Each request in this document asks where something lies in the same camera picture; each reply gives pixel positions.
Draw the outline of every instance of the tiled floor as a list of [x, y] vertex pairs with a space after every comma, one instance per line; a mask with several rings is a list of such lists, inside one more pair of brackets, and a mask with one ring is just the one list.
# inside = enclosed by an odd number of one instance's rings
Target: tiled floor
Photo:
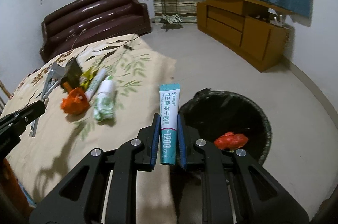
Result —
[[[183, 26], [166, 32], [153, 25], [153, 32], [142, 36], [154, 50], [177, 59], [180, 105], [204, 88], [234, 91], [255, 101], [273, 132], [264, 167], [312, 218], [338, 181], [338, 131], [324, 108], [285, 67], [260, 73], [196, 25]], [[185, 189], [180, 223], [201, 222], [195, 189]]]

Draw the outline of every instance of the orange plastic bag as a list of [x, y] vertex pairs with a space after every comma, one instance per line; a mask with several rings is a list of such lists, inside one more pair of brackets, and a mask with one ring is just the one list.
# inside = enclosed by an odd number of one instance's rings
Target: orange plastic bag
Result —
[[62, 98], [60, 107], [65, 113], [78, 115], [89, 108], [89, 103], [83, 89], [75, 88], [67, 98]]

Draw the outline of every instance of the green patterned towel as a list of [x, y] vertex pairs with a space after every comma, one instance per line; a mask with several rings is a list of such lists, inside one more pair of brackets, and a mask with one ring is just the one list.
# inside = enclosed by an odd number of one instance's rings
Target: green patterned towel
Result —
[[114, 118], [114, 95], [115, 82], [112, 76], [102, 81], [94, 101], [94, 118], [101, 122]]

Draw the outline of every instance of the blue gripper pad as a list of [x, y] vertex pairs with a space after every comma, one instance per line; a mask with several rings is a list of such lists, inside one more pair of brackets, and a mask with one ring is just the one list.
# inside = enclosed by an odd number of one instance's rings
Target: blue gripper pad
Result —
[[156, 164], [160, 131], [161, 131], [161, 118], [159, 115], [157, 115], [156, 126], [155, 126], [155, 131], [154, 131], [154, 136], [153, 136], [153, 143], [151, 145], [150, 165], [152, 166], [152, 168], [154, 168]]
[[177, 138], [179, 140], [180, 148], [180, 164], [183, 169], [186, 169], [187, 166], [187, 153], [185, 148], [185, 141], [183, 135], [183, 128], [180, 115], [177, 116]]

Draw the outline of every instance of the cabinet door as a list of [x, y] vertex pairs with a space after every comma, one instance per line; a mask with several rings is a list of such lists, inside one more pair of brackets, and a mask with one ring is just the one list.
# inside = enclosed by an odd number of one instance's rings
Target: cabinet door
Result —
[[242, 49], [262, 61], [270, 34], [270, 24], [246, 17], [243, 29]]
[[198, 27], [207, 27], [207, 5], [206, 3], [197, 3], [197, 25]]

